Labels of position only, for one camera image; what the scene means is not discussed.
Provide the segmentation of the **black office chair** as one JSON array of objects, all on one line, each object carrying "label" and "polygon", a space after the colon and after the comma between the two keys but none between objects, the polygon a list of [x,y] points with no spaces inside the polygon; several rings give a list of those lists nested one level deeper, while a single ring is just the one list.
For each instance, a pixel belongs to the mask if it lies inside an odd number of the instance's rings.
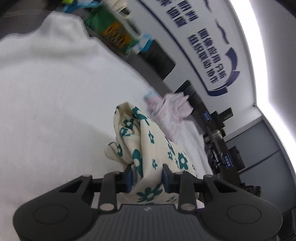
[{"label": "black office chair", "polygon": [[158,41],[149,39],[138,55],[164,80],[175,68],[175,61]]},{"label": "black office chair", "polygon": [[175,93],[183,93],[184,96],[188,96],[187,101],[193,108],[193,112],[197,111],[201,113],[204,110],[207,110],[204,102],[201,97],[196,92],[195,88],[189,80],[186,80],[176,91]]}]

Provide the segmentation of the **white fluffy towel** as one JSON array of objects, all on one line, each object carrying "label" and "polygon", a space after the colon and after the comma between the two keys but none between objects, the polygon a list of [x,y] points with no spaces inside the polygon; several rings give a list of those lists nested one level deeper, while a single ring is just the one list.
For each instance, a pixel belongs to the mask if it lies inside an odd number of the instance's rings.
[{"label": "white fluffy towel", "polygon": [[18,240],[13,215],[23,203],[120,169],[104,154],[115,107],[145,110],[148,91],[75,16],[52,13],[36,31],[1,40],[1,240]]}]

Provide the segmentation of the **pink floral folded garment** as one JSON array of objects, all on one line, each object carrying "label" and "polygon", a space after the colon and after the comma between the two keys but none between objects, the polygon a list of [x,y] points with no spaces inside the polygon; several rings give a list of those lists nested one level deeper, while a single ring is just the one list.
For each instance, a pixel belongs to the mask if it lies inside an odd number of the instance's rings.
[{"label": "pink floral folded garment", "polygon": [[144,97],[148,105],[150,119],[174,143],[178,141],[183,119],[187,118],[193,111],[188,98],[189,96],[184,95],[183,92],[167,93],[164,97],[161,97],[154,91]]}]

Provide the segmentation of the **green zippered storage bag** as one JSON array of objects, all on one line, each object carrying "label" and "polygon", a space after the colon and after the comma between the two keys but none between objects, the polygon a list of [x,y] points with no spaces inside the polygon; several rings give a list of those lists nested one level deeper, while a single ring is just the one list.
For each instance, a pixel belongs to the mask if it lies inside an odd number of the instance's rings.
[{"label": "green zippered storage bag", "polygon": [[133,49],[139,52],[152,39],[142,32],[130,14],[114,11],[107,1],[74,1],[62,5],[64,13],[80,13],[89,34],[118,54],[128,55]]}]

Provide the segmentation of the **cream garment inside bag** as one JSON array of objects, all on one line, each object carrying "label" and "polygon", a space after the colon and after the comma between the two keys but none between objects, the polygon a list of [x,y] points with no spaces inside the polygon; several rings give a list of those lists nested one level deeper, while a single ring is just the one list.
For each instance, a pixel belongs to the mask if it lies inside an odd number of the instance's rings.
[{"label": "cream garment inside bag", "polygon": [[107,3],[114,11],[129,15],[130,10],[127,8],[128,4],[126,0],[108,0]]}]

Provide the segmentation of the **yellow-green object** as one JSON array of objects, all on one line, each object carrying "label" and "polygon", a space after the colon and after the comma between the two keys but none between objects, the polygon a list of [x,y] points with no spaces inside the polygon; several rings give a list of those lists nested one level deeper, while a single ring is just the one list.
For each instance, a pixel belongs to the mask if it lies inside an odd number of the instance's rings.
[{"label": "yellow-green object", "polygon": [[62,0],[62,4],[72,4],[75,0]]}]

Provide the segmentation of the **cream garment green flowers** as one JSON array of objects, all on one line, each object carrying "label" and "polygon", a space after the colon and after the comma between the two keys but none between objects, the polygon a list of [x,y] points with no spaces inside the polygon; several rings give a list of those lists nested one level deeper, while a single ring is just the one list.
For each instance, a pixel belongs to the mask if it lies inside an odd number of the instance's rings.
[{"label": "cream garment green flowers", "polygon": [[163,164],[172,172],[196,176],[195,166],[180,146],[171,142],[149,117],[129,102],[118,105],[113,116],[116,134],[105,149],[107,158],[132,168],[132,190],[119,193],[119,200],[132,204],[178,202],[177,193],[166,193],[162,184]]}]

